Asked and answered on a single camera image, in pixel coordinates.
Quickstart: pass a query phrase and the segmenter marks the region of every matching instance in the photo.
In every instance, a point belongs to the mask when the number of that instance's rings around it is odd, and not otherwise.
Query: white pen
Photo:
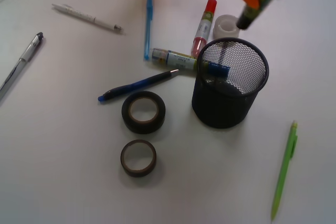
[[[33,56],[33,53],[35,52],[35,49],[40,44],[40,42],[43,39],[43,33],[38,33],[29,46],[26,48],[24,53],[19,58],[18,62],[16,63],[15,67],[11,70],[8,77],[6,78],[5,82],[0,87],[0,100],[2,97],[4,97],[5,93],[9,89],[9,87],[13,84],[16,77],[21,73],[23,68],[26,66],[26,63],[30,61],[30,59]]]
[[[93,17],[91,15],[88,15],[88,14],[84,14],[78,10],[75,10],[73,9],[71,6],[68,6],[68,5],[55,5],[55,4],[52,4],[52,6],[56,9],[56,10],[59,10],[60,12],[64,12],[64,13],[68,13],[72,16],[75,16],[75,17],[78,17],[78,18],[81,18],[81,19],[84,19],[88,22],[91,22],[91,23],[94,23],[94,24],[97,24],[98,26],[102,26],[102,27],[105,27],[107,29],[110,29],[110,30],[113,30],[113,31],[123,31],[123,28],[121,26],[118,26],[118,25],[110,25],[102,20],[99,20],[97,19],[96,17]]]

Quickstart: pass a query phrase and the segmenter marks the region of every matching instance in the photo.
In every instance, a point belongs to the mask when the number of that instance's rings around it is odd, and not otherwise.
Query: silver pen
[[[12,69],[12,71],[6,78],[5,82],[0,87],[0,100],[2,99],[2,97],[4,97],[5,93],[11,87],[16,77],[18,77],[23,68],[26,66],[26,63],[30,61],[35,52],[36,47],[40,44],[42,39],[43,39],[43,33],[38,33],[31,41],[31,43],[24,51],[24,53],[21,55],[15,67]]]

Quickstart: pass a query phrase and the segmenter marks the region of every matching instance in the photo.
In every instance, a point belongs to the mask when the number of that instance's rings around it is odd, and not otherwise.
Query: green mechanical pencil
[[[296,141],[298,139],[298,136],[296,135],[296,129],[298,127],[298,123],[294,121],[292,123],[292,126],[290,128],[287,146],[284,154],[284,159],[282,160],[281,170],[278,178],[278,184],[277,188],[275,190],[274,199],[273,199],[273,205],[272,205],[272,212],[271,212],[271,220],[274,220],[275,215],[277,214],[279,205],[280,205],[280,199],[282,194],[282,189],[284,188],[285,184],[285,178],[287,174],[287,169],[289,165],[289,161],[293,157]]]

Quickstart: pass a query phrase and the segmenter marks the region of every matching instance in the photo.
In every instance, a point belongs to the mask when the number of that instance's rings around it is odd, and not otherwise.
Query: clear tape roll
[[[238,38],[239,28],[236,26],[238,18],[232,15],[222,15],[216,19],[213,33],[214,38]]]

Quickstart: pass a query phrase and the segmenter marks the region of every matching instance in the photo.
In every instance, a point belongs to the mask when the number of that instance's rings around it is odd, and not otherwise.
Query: black mesh pen holder
[[[214,128],[229,128],[247,115],[269,74],[263,53],[238,38],[207,44],[197,60],[192,100],[198,118]]]

